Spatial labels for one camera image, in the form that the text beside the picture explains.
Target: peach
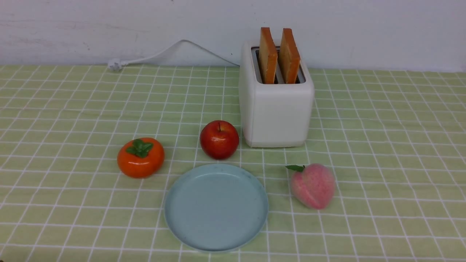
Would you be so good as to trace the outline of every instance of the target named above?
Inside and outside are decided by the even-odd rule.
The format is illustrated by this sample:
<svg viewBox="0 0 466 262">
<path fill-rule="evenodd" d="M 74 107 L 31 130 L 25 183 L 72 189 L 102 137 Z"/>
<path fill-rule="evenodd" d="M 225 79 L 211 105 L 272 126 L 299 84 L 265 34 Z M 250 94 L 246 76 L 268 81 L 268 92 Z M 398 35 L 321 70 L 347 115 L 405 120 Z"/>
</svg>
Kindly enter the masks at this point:
<svg viewBox="0 0 466 262">
<path fill-rule="evenodd" d="M 295 171 L 291 191 L 301 203 L 314 209 L 324 209 L 330 203 L 335 194 L 335 177 L 328 168 L 321 164 L 286 168 Z"/>
</svg>

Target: plug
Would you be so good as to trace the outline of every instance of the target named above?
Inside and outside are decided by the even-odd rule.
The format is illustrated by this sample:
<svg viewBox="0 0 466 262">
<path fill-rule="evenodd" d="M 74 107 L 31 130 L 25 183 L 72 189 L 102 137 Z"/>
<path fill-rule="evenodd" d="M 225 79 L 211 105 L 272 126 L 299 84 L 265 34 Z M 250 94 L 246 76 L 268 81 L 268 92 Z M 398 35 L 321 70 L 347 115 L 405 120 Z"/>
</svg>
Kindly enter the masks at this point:
<svg viewBox="0 0 466 262">
<path fill-rule="evenodd" d="M 114 72 L 118 72 L 123 68 L 123 65 L 122 65 L 120 59 L 114 58 L 114 59 L 109 61 L 109 63 L 107 64 L 107 67 L 108 67 L 108 69 L 110 69 L 110 70 L 112 70 Z"/>
</svg>

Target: persimmon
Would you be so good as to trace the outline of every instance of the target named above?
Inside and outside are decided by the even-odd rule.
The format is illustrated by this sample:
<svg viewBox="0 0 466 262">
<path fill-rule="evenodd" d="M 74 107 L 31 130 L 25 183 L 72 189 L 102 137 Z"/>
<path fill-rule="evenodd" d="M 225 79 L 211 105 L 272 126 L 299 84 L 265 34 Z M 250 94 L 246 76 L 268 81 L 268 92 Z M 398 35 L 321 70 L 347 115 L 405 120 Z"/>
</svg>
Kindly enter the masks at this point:
<svg viewBox="0 0 466 262">
<path fill-rule="evenodd" d="M 118 152 L 121 172 L 132 178 L 147 178 L 160 169 L 165 160 L 164 147 L 154 138 L 137 138 Z"/>
</svg>

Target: plate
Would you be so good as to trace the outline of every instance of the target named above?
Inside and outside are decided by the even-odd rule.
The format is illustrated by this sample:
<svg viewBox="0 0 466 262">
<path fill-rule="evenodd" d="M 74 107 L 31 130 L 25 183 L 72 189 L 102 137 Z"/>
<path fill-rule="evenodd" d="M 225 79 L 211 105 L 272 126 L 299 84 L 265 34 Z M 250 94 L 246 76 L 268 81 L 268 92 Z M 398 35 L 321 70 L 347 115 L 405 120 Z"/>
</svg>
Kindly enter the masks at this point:
<svg viewBox="0 0 466 262">
<path fill-rule="evenodd" d="M 264 186 L 248 171 L 202 165 L 175 181 L 165 199 L 168 228 L 185 245 L 227 252 L 249 243 L 267 220 Z"/>
</svg>

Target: white power cord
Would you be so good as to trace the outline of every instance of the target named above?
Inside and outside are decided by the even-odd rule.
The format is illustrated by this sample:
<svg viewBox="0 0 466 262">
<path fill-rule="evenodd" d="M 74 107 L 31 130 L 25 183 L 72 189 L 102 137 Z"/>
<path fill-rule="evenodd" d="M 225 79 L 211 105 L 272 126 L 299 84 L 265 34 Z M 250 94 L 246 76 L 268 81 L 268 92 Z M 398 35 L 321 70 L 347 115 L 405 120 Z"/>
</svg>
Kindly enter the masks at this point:
<svg viewBox="0 0 466 262">
<path fill-rule="evenodd" d="M 229 63 L 232 63 L 232 64 L 234 64 L 234 65 L 236 65 L 236 66 L 239 66 L 238 64 L 236 64 L 236 63 L 234 63 L 234 62 L 232 62 L 232 61 L 230 61 L 230 60 L 228 60 L 228 59 L 226 59 L 226 58 L 224 58 L 224 57 L 222 57 L 222 56 L 220 56 L 220 55 L 218 55 L 218 54 L 215 54 L 214 52 L 212 52 L 212 51 L 210 51 L 210 50 L 208 50 L 208 49 L 206 49 L 206 48 L 204 48 L 204 47 L 202 47 L 202 46 L 200 46 L 200 45 L 194 43 L 194 42 L 191 41 L 191 40 L 188 40 L 188 39 L 180 39 L 180 40 L 177 40 L 176 42 L 174 42 L 173 44 L 169 45 L 167 48 L 163 49 L 162 51 L 159 51 L 158 53 L 156 53 L 156 54 L 154 54 L 154 55 L 151 55 L 151 56 L 148 56 L 148 57 L 143 57 L 143 58 L 134 59 L 134 60 L 129 60 L 129 61 L 125 61 L 125 60 L 121 61 L 119 58 L 111 59 L 111 60 L 108 62 L 108 68 L 109 68 L 110 70 L 112 70 L 112 71 L 119 71 L 119 70 L 121 70 L 124 66 L 127 66 L 127 65 L 129 65 L 129 64 L 139 63 L 139 62 L 142 62 L 142 61 L 145 61 L 145 60 L 152 59 L 152 58 L 154 58 L 154 57 L 156 57 L 156 56 L 159 56 L 159 55 L 161 55 L 162 53 L 164 53 L 165 51 L 167 51 L 169 48 L 171 48 L 172 46 L 178 44 L 179 42 L 183 42 L 183 41 L 185 41 L 185 42 L 190 42 L 191 44 L 194 44 L 194 45 L 198 46 L 199 48 L 201 48 L 201 49 L 203 49 L 203 50 L 205 50 L 205 51 L 211 53 L 212 55 L 214 55 L 214 56 L 216 56 L 216 57 L 218 57 L 218 58 L 221 58 L 221 59 L 223 59 L 223 60 L 225 60 L 225 61 L 227 61 L 227 62 L 229 62 Z"/>
</svg>

